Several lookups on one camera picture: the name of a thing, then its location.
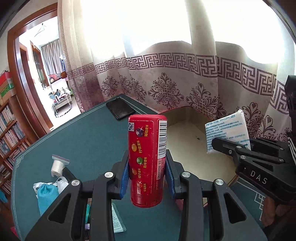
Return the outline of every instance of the black wallet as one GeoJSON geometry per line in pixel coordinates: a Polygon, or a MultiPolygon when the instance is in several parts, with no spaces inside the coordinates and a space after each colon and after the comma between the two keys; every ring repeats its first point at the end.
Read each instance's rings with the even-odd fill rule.
{"type": "Polygon", "coordinates": [[[136,112],[122,98],[117,98],[115,100],[112,100],[106,103],[106,106],[117,120],[121,120],[136,112]]]}

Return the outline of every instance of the bookshelf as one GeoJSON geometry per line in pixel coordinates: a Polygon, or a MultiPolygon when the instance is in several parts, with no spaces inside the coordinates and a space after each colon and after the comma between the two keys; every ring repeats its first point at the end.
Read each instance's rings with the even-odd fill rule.
{"type": "MultiPolygon", "coordinates": [[[[0,107],[0,190],[8,201],[11,198],[11,177],[17,156],[36,141],[34,136],[26,133],[28,123],[24,120],[16,96],[10,97],[0,107]]],[[[2,204],[10,209],[9,203],[2,204]]]]}

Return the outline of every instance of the beige curtain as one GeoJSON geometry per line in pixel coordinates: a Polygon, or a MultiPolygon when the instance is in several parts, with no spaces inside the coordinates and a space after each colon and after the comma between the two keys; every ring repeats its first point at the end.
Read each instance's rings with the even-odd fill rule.
{"type": "Polygon", "coordinates": [[[42,46],[41,49],[48,75],[62,73],[63,70],[59,58],[62,55],[62,50],[59,39],[42,46]]]}
{"type": "Polygon", "coordinates": [[[202,0],[165,1],[146,6],[134,0],[129,5],[58,1],[63,56],[81,110],[120,93],[159,112],[191,106],[212,120],[240,108],[250,137],[287,141],[291,119],[284,84],[294,74],[294,46],[284,25],[279,23],[284,56],[278,63],[261,64],[239,45],[215,42],[210,9],[202,0]],[[186,28],[189,39],[184,38],[186,28]],[[147,47],[135,53],[143,43],[147,47]]]}

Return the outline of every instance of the metal screw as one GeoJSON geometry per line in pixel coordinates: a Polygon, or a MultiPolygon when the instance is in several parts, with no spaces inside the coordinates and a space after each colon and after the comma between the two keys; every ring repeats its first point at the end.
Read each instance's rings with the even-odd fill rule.
{"type": "Polygon", "coordinates": [[[113,177],[113,172],[106,172],[105,177],[107,177],[107,178],[113,177]]]}
{"type": "Polygon", "coordinates": [[[216,179],[215,183],[219,186],[222,186],[224,182],[222,179],[216,179]]]}
{"type": "Polygon", "coordinates": [[[73,186],[78,186],[79,185],[79,180],[73,180],[72,182],[71,182],[71,184],[73,185],[73,186]]]}
{"type": "Polygon", "coordinates": [[[190,177],[190,172],[182,172],[183,177],[190,177]]]}

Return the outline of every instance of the red candy container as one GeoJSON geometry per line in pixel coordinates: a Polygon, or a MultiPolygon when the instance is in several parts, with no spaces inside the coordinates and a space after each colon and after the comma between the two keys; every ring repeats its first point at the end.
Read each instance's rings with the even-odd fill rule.
{"type": "Polygon", "coordinates": [[[131,202],[153,207],[163,198],[167,118],[131,115],[128,119],[131,202]]]}

